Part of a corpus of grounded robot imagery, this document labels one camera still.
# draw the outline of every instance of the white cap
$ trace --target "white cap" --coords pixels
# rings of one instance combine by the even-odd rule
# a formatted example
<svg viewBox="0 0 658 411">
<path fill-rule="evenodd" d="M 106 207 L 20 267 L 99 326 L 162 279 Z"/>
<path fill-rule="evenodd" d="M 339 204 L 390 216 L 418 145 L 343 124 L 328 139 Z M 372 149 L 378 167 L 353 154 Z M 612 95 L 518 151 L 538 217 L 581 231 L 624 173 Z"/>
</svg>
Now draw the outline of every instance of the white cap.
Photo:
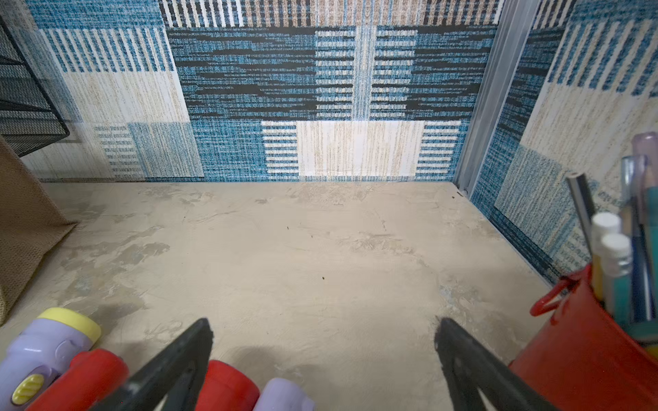
<svg viewBox="0 0 658 411">
<path fill-rule="evenodd" d="M 601 239 L 601 246 L 609 258 L 625 258 L 633 253 L 630 239 L 623 234 L 606 234 Z"/>
<path fill-rule="evenodd" d="M 621 218 L 611 212 L 598 212 L 592 217 L 592 238 L 600 240 L 606 234 L 621 232 Z"/>
</svg>

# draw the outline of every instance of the concrete floor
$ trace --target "concrete floor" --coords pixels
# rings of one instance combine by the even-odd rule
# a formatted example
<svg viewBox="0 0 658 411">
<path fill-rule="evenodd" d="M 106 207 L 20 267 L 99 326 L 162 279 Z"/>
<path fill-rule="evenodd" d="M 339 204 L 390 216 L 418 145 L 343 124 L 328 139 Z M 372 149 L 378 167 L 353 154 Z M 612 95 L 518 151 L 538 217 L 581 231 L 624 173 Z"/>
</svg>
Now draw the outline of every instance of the concrete floor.
<svg viewBox="0 0 658 411">
<path fill-rule="evenodd" d="M 131 371 L 199 317 L 212 358 L 319 410 L 449 410 L 433 347 L 450 316 L 504 361 L 547 291 L 450 183 L 58 183 L 80 221 L 0 329 L 79 310 Z"/>
</svg>

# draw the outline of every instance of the blue pen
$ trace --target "blue pen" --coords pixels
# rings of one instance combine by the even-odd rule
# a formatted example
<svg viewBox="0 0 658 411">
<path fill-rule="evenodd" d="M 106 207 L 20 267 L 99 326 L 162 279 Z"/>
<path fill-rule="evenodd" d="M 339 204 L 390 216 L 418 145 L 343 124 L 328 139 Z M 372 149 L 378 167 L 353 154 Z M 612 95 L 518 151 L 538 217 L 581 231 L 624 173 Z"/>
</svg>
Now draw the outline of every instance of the blue pen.
<svg viewBox="0 0 658 411">
<path fill-rule="evenodd" d="M 642 191 L 644 188 L 644 174 L 646 170 L 647 157 L 640 155 L 634 156 L 633 159 L 633 176 L 631 180 L 631 198 L 624 206 L 622 217 L 630 215 L 631 217 L 631 241 L 633 243 L 633 274 L 632 274 L 632 294 L 633 294 L 633 321 L 643 322 L 655 318 L 653 307 L 653 282 L 651 272 L 647 261 L 647 249 L 644 241 L 644 228 L 640 223 L 640 204 Z"/>
<path fill-rule="evenodd" d="M 658 310 L 658 133 L 642 133 L 633 137 L 633 153 L 647 158 L 638 212 L 644 229 L 653 307 Z"/>
</svg>

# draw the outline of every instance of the black wire mesh rack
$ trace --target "black wire mesh rack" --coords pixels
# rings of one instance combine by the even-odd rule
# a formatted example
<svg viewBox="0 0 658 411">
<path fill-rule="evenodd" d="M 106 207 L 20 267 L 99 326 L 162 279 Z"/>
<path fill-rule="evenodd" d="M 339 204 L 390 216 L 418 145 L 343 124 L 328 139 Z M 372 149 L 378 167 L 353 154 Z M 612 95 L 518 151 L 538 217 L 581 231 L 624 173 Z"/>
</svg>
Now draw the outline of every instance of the black wire mesh rack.
<svg viewBox="0 0 658 411">
<path fill-rule="evenodd" d="M 0 25 L 0 135 L 21 157 L 69 130 L 1 17 Z"/>
</svg>

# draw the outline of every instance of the striped wallpaper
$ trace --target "striped wallpaper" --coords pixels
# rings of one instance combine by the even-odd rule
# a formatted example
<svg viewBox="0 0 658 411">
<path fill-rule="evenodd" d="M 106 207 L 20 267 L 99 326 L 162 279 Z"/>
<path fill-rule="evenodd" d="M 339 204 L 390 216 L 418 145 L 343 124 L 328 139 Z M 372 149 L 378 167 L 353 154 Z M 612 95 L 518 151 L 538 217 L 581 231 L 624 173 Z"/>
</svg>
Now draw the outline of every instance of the striped wallpaper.
<svg viewBox="0 0 658 411">
<path fill-rule="evenodd" d="M 589 259 L 565 173 L 616 212 L 621 157 L 658 130 L 657 27 L 656 1 L 539 7 L 472 200 L 551 281 Z"/>
<path fill-rule="evenodd" d="M 47 181 L 450 181 L 504 7 L 7 1 L 72 130 Z"/>
</svg>

